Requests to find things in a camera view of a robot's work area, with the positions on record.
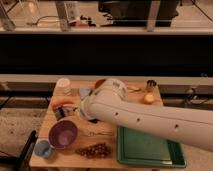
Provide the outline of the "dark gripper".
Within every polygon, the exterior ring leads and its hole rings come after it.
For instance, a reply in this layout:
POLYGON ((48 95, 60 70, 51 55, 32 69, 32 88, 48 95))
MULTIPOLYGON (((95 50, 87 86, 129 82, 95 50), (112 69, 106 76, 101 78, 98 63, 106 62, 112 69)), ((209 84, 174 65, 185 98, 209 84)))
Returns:
POLYGON ((60 106, 54 110, 54 114, 57 120, 61 120, 65 117, 72 116, 76 110, 76 106, 60 106))

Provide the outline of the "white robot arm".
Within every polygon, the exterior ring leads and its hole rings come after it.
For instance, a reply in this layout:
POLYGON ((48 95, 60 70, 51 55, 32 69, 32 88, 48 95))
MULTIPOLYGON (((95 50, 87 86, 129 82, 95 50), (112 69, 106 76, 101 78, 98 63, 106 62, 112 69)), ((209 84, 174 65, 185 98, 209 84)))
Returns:
POLYGON ((80 102, 79 115, 213 152, 213 111, 127 102, 126 94, 124 82, 109 78, 80 102))

